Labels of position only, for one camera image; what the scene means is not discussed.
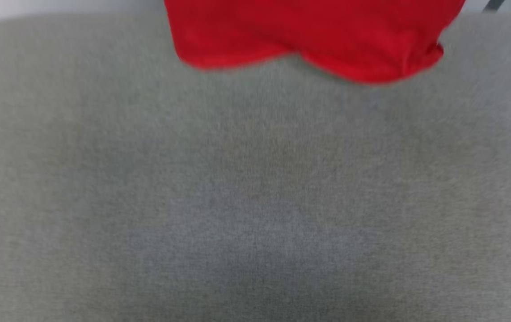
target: gray upholstery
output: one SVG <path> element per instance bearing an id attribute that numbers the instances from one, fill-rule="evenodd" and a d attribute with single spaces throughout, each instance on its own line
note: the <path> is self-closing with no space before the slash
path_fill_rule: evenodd
<path id="1" fill-rule="evenodd" d="M 162 16 L 0 24 L 0 322 L 511 321 L 511 16 L 370 87 Z"/>

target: red garment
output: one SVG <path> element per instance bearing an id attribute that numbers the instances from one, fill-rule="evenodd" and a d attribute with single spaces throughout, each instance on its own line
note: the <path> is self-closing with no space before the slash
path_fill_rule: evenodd
<path id="1" fill-rule="evenodd" d="M 465 0 L 165 0 L 178 56 L 224 68 L 299 52 L 359 82 L 434 65 L 440 33 Z"/>

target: wrinkled red fabric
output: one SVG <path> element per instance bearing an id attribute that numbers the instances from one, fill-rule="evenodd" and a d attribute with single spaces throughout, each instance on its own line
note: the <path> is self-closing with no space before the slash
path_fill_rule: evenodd
<path id="1" fill-rule="evenodd" d="M 409 77 L 443 56 L 440 33 L 465 0 L 165 0 L 175 49 L 197 68 L 298 52 L 367 83 Z"/>

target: gray sofa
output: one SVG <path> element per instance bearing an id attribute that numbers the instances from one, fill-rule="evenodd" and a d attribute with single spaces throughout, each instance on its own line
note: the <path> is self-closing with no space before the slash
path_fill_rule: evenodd
<path id="1" fill-rule="evenodd" d="M 511 16 L 386 86 L 0 23 L 0 322 L 511 322 Z"/>

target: gray cushion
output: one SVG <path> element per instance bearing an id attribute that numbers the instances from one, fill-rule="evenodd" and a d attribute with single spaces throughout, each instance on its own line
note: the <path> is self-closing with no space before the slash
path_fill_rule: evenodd
<path id="1" fill-rule="evenodd" d="M 0 322 L 511 321 L 511 16 L 369 87 L 160 15 L 0 24 Z"/>

